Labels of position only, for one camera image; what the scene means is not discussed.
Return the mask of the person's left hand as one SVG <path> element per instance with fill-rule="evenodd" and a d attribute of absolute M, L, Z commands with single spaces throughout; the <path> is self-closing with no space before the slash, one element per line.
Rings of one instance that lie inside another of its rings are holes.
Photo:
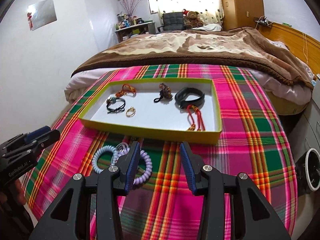
<path fill-rule="evenodd" d="M 26 198 L 22 189 L 21 181 L 19 179 L 17 179 L 13 184 L 9 186 L 9 192 L 13 196 L 17 204 L 26 204 Z"/>

